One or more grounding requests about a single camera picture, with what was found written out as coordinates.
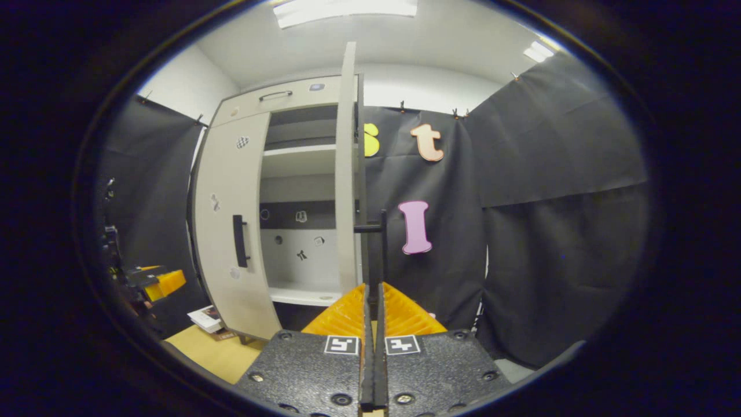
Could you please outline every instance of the open cabinet door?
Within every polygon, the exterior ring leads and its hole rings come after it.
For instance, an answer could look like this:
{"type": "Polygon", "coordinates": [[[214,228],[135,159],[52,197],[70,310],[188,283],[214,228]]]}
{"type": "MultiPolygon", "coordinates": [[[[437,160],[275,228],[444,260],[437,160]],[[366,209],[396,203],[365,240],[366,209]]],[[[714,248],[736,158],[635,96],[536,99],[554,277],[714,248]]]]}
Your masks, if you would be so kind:
{"type": "Polygon", "coordinates": [[[260,170],[269,121],[266,112],[211,128],[191,202],[197,259],[224,325],[265,340],[281,329],[268,293],[259,229],[260,170]]]}
{"type": "Polygon", "coordinates": [[[348,42],[342,60],[342,80],[337,102],[337,131],[334,169],[335,218],[339,285],[345,294],[357,285],[358,262],[355,238],[355,42],[348,42]]]}

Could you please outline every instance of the black door handle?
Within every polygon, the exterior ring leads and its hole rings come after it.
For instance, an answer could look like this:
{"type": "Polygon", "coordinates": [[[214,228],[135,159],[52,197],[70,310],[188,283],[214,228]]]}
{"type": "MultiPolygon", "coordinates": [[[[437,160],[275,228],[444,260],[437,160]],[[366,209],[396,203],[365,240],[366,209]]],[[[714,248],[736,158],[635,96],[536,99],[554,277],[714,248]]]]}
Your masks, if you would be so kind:
{"type": "Polygon", "coordinates": [[[245,232],[242,228],[247,225],[247,222],[242,221],[240,214],[232,216],[232,223],[234,225],[234,249],[236,250],[236,264],[247,268],[247,259],[250,257],[245,253],[245,232]]]}
{"type": "Polygon", "coordinates": [[[286,91],[277,91],[277,92],[275,92],[275,93],[265,94],[264,96],[261,96],[261,97],[260,97],[260,101],[264,100],[264,99],[265,99],[265,97],[268,97],[268,96],[275,96],[276,94],[286,94],[286,95],[288,95],[288,96],[292,96],[292,95],[293,95],[293,91],[291,91],[291,90],[286,90],[286,91]]]}

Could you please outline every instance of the yellow floor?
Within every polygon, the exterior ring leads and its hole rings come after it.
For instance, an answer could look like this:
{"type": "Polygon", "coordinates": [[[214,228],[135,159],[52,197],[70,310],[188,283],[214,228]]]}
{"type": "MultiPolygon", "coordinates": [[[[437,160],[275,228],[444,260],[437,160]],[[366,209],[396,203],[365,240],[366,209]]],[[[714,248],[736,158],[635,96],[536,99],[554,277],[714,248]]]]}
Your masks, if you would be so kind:
{"type": "Polygon", "coordinates": [[[239,381],[267,344],[251,341],[243,345],[239,338],[215,341],[195,324],[166,340],[191,361],[229,384],[239,381]]]}

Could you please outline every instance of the white wall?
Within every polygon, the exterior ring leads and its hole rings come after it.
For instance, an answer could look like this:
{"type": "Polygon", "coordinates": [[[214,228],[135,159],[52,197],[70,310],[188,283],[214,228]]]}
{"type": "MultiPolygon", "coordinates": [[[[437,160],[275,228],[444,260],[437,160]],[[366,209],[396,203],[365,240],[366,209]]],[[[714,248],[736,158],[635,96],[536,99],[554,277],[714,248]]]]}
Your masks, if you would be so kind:
{"type": "Polygon", "coordinates": [[[193,45],[155,73],[138,94],[193,119],[203,114],[201,121],[209,124],[222,99],[238,92],[239,86],[193,45]]]}
{"type": "MultiPolygon", "coordinates": [[[[415,65],[360,64],[357,71],[365,75],[365,105],[399,107],[459,114],[473,110],[502,85],[487,79],[440,68],[415,65]]],[[[293,79],[339,74],[339,68],[317,68],[301,73],[265,80],[244,87],[243,91],[293,79]]]]}

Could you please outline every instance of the white ceiling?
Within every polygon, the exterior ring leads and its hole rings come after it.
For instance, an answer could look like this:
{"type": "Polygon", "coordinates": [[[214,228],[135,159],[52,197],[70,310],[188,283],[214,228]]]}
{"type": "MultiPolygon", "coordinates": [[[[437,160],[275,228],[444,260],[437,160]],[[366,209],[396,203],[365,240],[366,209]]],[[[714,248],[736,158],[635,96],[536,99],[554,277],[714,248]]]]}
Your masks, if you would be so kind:
{"type": "Polygon", "coordinates": [[[261,3],[197,45],[240,87],[342,63],[357,42],[359,64],[444,68],[500,84],[535,64],[522,52],[537,39],[474,0],[419,0],[417,15],[347,16],[280,29],[273,5],[261,3]]]}

